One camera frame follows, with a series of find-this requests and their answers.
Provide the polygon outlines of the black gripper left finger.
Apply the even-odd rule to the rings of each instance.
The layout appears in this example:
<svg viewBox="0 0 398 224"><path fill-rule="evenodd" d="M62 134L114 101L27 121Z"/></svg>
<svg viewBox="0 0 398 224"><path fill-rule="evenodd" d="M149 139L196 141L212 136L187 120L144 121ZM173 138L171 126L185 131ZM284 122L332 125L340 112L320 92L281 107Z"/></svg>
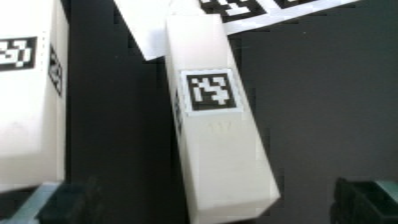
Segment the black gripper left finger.
<svg viewBox="0 0 398 224"><path fill-rule="evenodd" d="M103 224L98 183L43 183L2 192L0 224Z"/></svg>

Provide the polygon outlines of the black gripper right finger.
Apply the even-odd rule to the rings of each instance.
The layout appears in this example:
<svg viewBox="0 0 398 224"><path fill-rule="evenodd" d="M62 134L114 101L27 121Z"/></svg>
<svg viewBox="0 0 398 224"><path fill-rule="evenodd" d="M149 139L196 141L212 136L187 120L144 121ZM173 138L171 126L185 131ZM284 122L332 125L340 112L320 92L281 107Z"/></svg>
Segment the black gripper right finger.
<svg viewBox="0 0 398 224"><path fill-rule="evenodd" d="M398 181L336 180L331 224L398 224Z"/></svg>

